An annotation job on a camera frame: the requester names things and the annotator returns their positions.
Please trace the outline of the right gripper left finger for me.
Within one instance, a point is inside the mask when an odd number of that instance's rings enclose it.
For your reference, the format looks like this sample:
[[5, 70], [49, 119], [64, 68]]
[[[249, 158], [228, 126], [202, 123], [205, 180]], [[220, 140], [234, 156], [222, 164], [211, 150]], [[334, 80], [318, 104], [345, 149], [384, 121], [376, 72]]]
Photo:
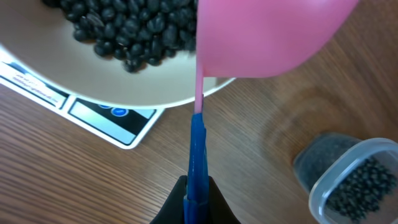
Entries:
[[150, 224], [184, 224], [183, 199], [186, 195], [186, 184], [187, 176], [180, 176]]

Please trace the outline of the pink scoop blue handle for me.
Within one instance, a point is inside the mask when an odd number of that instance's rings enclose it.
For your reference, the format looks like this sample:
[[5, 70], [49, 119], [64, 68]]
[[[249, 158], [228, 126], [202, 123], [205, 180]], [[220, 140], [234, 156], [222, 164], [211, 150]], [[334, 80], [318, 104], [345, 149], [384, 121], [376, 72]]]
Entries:
[[185, 223], [203, 223], [207, 217], [204, 79], [288, 72], [317, 53], [356, 5], [357, 0], [199, 0]]

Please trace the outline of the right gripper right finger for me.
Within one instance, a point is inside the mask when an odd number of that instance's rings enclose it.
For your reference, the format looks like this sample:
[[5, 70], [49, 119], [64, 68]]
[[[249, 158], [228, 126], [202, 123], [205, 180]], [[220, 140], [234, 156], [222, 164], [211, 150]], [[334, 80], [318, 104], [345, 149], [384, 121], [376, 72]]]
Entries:
[[209, 177], [209, 199], [207, 223], [211, 224], [240, 224], [223, 197], [215, 180]]

